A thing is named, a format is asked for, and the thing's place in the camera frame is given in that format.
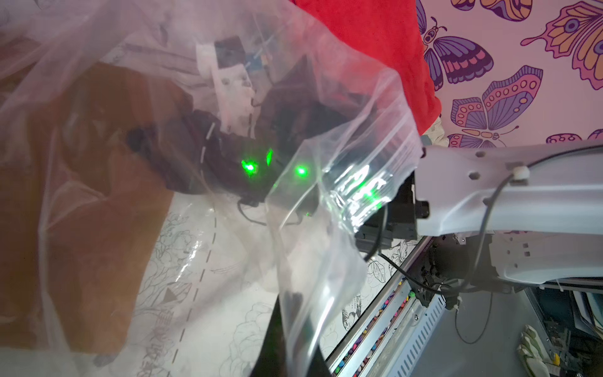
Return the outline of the aluminium mounting rail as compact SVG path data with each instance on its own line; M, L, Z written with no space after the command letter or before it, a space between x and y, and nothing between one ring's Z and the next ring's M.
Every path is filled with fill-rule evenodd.
M400 274L426 279L432 238L402 241L369 262L361 292L321 339L333 376L410 376L440 321L446 299Z

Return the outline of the clear plastic vacuum bag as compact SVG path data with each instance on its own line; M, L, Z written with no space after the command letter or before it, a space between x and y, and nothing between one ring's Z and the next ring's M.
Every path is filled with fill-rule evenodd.
M289 1L1 4L1 374L314 376L421 143Z

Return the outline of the red garment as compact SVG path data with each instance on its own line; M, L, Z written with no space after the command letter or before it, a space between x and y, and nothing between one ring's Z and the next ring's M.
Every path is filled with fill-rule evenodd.
M402 81L420 135L444 136L419 33L416 3L408 0L307 0L294 4L321 21L355 50L395 70Z

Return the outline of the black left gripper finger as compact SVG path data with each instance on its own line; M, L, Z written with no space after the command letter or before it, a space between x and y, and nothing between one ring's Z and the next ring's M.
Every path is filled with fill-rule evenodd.
M280 310L280 298L277 296L275 307L270 317L258 359L249 376L252 377L286 377L293 376L287 371L286 342L283 320ZM330 376L327 363L320 347L315 351L306 376Z

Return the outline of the brown garment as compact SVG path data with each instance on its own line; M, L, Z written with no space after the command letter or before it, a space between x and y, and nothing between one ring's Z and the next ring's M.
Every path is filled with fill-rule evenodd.
M115 353L173 194L127 134L191 107L167 79L96 64L1 115L1 344Z

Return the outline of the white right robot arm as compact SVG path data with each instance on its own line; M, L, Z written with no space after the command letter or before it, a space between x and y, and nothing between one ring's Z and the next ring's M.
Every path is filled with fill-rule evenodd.
M131 130L127 144L169 190L265 204L282 290L349 287L357 232L407 184L400 214L423 236L602 234L600 144L424 147L399 76L378 61L304 56L247 105L254 130L244 134L225 112L195 109Z

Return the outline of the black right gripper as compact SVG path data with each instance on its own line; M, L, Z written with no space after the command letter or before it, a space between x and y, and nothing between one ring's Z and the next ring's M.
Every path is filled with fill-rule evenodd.
M170 191L202 196L218 189L256 207L303 141L352 121L368 100L303 57L263 100L255 139L222 133L217 116L196 109L129 130L127 145Z

